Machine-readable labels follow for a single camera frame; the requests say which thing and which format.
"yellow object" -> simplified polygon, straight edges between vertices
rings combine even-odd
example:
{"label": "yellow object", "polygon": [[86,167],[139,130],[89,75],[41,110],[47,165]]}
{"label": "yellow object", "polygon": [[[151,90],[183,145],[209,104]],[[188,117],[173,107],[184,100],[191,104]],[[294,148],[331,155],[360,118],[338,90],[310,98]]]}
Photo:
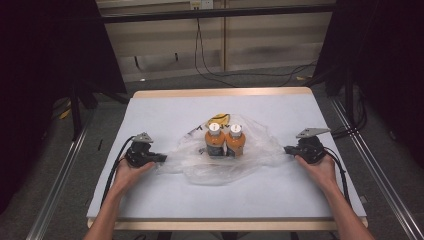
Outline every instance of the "yellow object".
{"label": "yellow object", "polygon": [[65,119],[70,112],[71,112],[71,101],[68,102],[65,110],[63,110],[62,114],[60,114],[59,119]]}
{"label": "yellow object", "polygon": [[312,76],[297,76],[296,79],[299,81],[302,80],[311,80]]}
{"label": "yellow object", "polygon": [[230,114],[220,113],[215,115],[213,118],[209,119],[206,123],[206,127],[209,128],[209,125],[212,123],[218,123],[219,126],[226,126],[230,122]]}

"plastic bag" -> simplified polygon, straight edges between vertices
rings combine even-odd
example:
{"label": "plastic bag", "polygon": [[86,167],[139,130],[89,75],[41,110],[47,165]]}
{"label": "plastic bag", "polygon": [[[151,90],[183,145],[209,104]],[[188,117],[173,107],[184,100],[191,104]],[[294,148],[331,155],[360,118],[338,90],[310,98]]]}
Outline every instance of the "plastic bag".
{"label": "plastic bag", "polygon": [[193,184],[223,185],[245,177],[261,166],[278,166],[289,159],[265,126],[237,114],[231,114],[229,123],[221,127],[226,134],[232,124],[242,126],[246,136],[243,155],[211,158],[205,143],[207,123],[195,127],[179,141],[176,150],[168,153],[168,159],[158,168],[158,174],[183,173]]}

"metal frame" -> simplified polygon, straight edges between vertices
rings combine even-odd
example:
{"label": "metal frame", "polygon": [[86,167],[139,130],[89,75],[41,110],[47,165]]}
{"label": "metal frame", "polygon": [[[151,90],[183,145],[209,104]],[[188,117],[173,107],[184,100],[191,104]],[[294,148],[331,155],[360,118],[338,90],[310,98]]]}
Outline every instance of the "metal frame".
{"label": "metal frame", "polygon": [[160,20],[179,20],[179,19],[196,19],[196,18],[216,18],[216,17],[240,17],[240,16],[257,16],[257,15],[279,15],[279,14],[299,14],[299,13],[321,13],[334,12],[347,9],[353,6],[343,7],[337,4],[317,4],[317,5],[296,5],[282,7],[265,7],[265,8],[223,8],[198,11],[173,11],[160,13],[139,13],[139,14],[114,14],[104,15],[101,17],[87,18],[65,18],[57,19],[59,22],[73,22],[76,24],[87,23],[126,23],[126,22],[147,22]]}
{"label": "metal frame", "polygon": [[72,143],[68,155],[66,156],[65,161],[63,162],[62,168],[60,169],[59,174],[57,175],[57,178],[50,190],[50,193],[47,196],[46,201],[44,202],[43,208],[38,213],[37,219],[31,227],[31,230],[26,238],[27,240],[43,239],[47,227],[50,223],[50,220],[53,216],[53,213],[56,209],[56,206],[59,202],[60,195],[62,194],[62,191],[65,187],[69,173],[84,142],[87,133],[87,128],[88,126],[90,126],[93,120],[94,113],[95,110],[89,111],[84,128],[82,129],[78,138]]}
{"label": "metal frame", "polygon": [[[345,115],[346,111],[342,103],[336,98],[332,98],[331,103],[333,104],[340,120],[343,122],[343,125],[346,129],[349,129],[351,125],[349,123],[349,119]],[[350,137],[409,239],[424,239],[424,235],[419,229],[414,217],[384,174],[377,162],[377,159],[371,153],[371,150],[368,148],[361,134],[358,131],[355,131],[350,134]]]}

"black cable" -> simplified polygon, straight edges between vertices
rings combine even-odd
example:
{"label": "black cable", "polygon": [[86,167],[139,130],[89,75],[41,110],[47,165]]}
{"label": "black cable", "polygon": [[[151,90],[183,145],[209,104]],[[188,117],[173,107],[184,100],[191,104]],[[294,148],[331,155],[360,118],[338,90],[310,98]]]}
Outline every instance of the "black cable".
{"label": "black cable", "polygon": [[329,232],[329,233],[330,233],[331,237],[333,237],[333,240],[339,240],[333,232]]}
{"label": "black cable", "polygon": [[362,130],[362,128],[365,127],[368,121],[367,112],[365,108],[365,100],[364,96],[360,93],[358,103],[357,103],[357,112],[358,112],[358,120],[354,123],[352,123],[352,126],[343,130],[339,131],[339,129],[343,128],[343,126],[337,128],[335,131],[332,131],[332,136],[334,139],[342,138],[345,136],[348,136],[354,132]]}
{"label": "black cable", "polygon": [[289,79],[286,82],[284,82],[283,84],[281,84],[281,85],[278,86],[278,87],[282,87],[282,86],[286,85],[291,80],[293,74],[302,72],[303,70],[305,70],[308,67],[315,66],[316,65],[315,62],[317,62],[317,61],[313,61],[313,62],[311,62],[311,63],[309,63],[307,65],[302,65],[302,66],[296,67],[290,73],[285,73],[285,74],[268,74],[268,73],[229,73],[229,74],[216,74],[216,73],[213,73],[213,72],[211,72],[209,70],[209,68],[207,67],[206,62],[205,62],[204,48],[203,48],[203,38],[202,38],[202,30],[200,29],[199,19],[197,19],[197,35],[196,35],[196,50],[195,50],[195,55],[194,55],[194,66],[195,66],[197,72],[202,77],[204,77],[205,79],[211,80],[211,81],[217,81],[217,82],[220,82],[220,83],[224,83],[224,84],[229,85],[231,87],[236,87],[237,88],[237,86],[232,85],[230,83],[227,83],[227,82],[224,82],[224,81],[221,81],[221,80],[217,80],[217,79],[213,79],[213,78],[208,78],[208,77],[204,76],[199,71],[199,69],[197,68],[197,42],[198,42],[199,38],[200,38],[200,46],[201,46],[201,52],[202,52],[203,65],[205,66],[206,71],[209,74],[211,74],[212,76],[215,76],[215,77],[230,77],[230,76],[271,76],[271,77],[285,77],[285,76],[289,76]]}
{"label": "black cable", "polygon": [[147,236],[145,234],[140,234],[134,238],[134,240],[146,240]]}
{"label": "black cable", "polygon": [[340,176],[342,178],[342,184],[343,184],[343,194],[344,197],[346,199],[346,202],[349,204],[349,206],[352,207],[352,204],[350,202],[350,197],[349,197],[349,191],[347,188],[347,181],[346,181],[346,171],[343,169],[342,163],[340,162],[340,159],[337,157],[337,154],[331,150],[330,148],[324,147],[325,152],[330,155],[330,157],[333,158],[334,162],[336,163],[337,167],[339,168],[340,171]]}
{"label": "black cable", "polygon": [[109,192],[110,184],[112,183],[112,179],[113,179],[113,176],[115,175],[116,168],[118,167],[119,162],[122,160],[122,159],[120,159],[121,154],[124,151],[125,147],[127,146],[128,142],[131,141],[133,138],[134,138],[134,136],[131,136],[130,138],[127,139],[127,141],[125,141],[124,145],[121,148],[121,151],[119,151],[118,156],[116,157],[116,160],[113,163],[113,167],[110,170],[110,174],[109,174],[109,177],[108,177],[107,182],[106,182],[105,191],[103,193],[102,202],[100,204],[100,207],[103,205],[103,202],[105,201],[106,195]]}
{"label": "black cable", "polygon": [[196,71],[199,73],[200,76],[202,76],[206,80],[220,82],[220,83],[223,83],[223,84],[228,85],[230,87],[238,88],[237,86],[235,86],[235,85],[233,85],[231,83],[227,83],[227,82],[224,82],[224,81],[221,81],[221,80],[218,80],[218,79],[206,77],[197,68],[197,42],[199,40],[199,35],[200,35],[200,42],[202,43],[201,32],[200,32],[200,25],[199,25],[199,19],[197,19],[197,24],[198,24],[198,27],[197,27],[197,34],[196,34],[196,48],[194,50],[194,67],[196,68]]}

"bottle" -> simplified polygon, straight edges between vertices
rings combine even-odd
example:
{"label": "bottle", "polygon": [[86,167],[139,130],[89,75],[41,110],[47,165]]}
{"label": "bottle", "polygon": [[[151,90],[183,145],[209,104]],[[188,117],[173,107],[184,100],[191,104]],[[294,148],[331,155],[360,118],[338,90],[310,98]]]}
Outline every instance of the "bottle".
{"label": "bottle", "polygon": [[244,144],[246,143],[246,136],[241,131],[241,126],[234,124],[230,128],[230,132],[225,135],[227,141],[227,156],[239,157],[243,155]]}
{"label": "bottle", "polygon": [[209,156],[224,156],[225,134],[218,123],[211,123],[205,134],[206,148]]}

